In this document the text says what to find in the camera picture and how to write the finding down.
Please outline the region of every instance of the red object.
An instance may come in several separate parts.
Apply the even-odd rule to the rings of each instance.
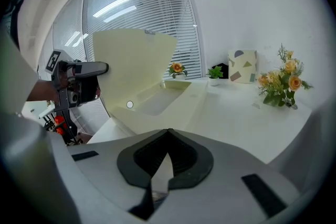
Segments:
[[[55,123],[56,123],[56,125],[60,124],[63,121],[64,121],[64,118],[62,116],[56,116],[55,117]],[[67,129],[67,125],[65,123],[63,124],[63,128]],[[59,133],[60,135],[64,135],[64,131],[60,127],[56,128],[56,132]]]

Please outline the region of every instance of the patterned cylinder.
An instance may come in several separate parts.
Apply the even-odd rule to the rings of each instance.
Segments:
[[[229,50],[229,80],[238,83],[253,83],[257,71],[256,50]]]

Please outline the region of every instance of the fluorescent light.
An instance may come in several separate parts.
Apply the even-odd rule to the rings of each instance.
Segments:
[[[83,39],[85,39],[89,34],[84,34]],[[77,47],[82,41],[82,38],[80,37],[74,44],[73,47]]]
[[[135,7],[135,6],[131,6],[131,7],[128,7],[126,9],[123,9],[123,10],[117,12],[116,14],[113,14],[111,17],[108,17],[107,19],[105,19],[104,22],[108,23],[109,21],[112,21],[115,18],[118,18],[119,16],[121,16],[121,15],[127,13],[127,12],[131,12],[132,10],[135,10],[135,9],[137,9],[137,7]]]
[[[113,9],[114,7],[117,7],[127,1],[129,0],[116,0],[112,2],[111,4],[107,5],[106,7],[102,8],[100,11],[96,12],[93,16],[95,18],[98,18],[100,15],[103,15],[104,13],[108,12],[110,9]]]
[[[75,39],[75,37],[77,37],[79,35],[79,32],[74,32],[74,34],[72,35],[72,37],[70,37],[70,39],[65,43],[65,47],[67,47],[67,46],[69,46],[69,44],[71,43],[71,42],[73,42],[73,40]]]

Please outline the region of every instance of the open box lid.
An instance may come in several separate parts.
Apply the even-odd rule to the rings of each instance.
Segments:
[[[144,29],[112,29],[93,33],[94,60],[109,65],[98,76],[108,111],[119,102],[161,83],[177,39]]]

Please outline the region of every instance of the potted plant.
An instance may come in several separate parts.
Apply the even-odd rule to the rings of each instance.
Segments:
[[[209,75],[209,83],[211,86],[217,86],[219,78],[223,77],[223,72],[221,72],[222,67],[215,66],[215,68],[208,69],[207,75]]]
[[[303,62],[292,58],[292,50],[286,50],[281,44],[278,56],[280,56],[283,66],[279,70],[261,73],[258,78],[260,95],[266,95],[264,104],[286,105],[296,109],[295,92],[301,87],[309,90],[312,85],[299,78],[303,72]]]
[[[170,67],[169,67],[169,76],[173,75],[173,79],[177,80],[184,80],[185,77],[188,75],[187,70],[185,70],[185,67],[179,63],[179,62],[174,62]]]

